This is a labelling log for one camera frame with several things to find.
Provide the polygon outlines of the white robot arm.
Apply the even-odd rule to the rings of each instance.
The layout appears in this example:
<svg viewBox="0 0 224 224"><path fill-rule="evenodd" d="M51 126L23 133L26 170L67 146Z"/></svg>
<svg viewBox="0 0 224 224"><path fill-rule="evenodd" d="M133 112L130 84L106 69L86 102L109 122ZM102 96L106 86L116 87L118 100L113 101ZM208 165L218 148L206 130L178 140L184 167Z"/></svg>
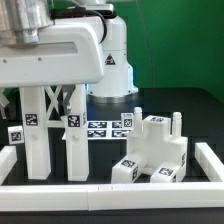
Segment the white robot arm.
<svg viewBox="0 0 224 224"><path fill-rule="evenodd" d="M6 88L96 83L115 59L104 52L109 0L0 0L0 112Z"/></svg>

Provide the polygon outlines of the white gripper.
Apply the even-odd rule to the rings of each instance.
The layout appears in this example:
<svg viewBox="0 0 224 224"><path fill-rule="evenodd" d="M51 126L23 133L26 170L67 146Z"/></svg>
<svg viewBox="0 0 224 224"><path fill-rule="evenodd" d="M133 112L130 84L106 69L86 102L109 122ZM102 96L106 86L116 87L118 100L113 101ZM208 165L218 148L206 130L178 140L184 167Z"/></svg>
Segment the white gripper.
<svg viewBox="0 0 224 224"><path fill-rule="evenodd" d="M0 45L0 87L63 85L63 114L71 111L75 85L99 82L104 75L98 17L59 19L39 31L36 44Z"/></svg>

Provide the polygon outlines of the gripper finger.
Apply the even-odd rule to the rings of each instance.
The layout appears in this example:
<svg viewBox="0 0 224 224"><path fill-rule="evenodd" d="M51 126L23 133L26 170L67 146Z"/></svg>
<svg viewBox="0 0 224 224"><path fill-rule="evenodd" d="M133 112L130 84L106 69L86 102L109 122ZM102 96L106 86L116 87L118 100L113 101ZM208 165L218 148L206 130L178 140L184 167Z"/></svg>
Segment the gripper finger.
<svg viewBox="0 0 224 224"><path fill-rule="evenodd" d="M0 88L0 113L3 119L6 119L5 107L8 105L8 99L4 95L4 88Z"/></svg>

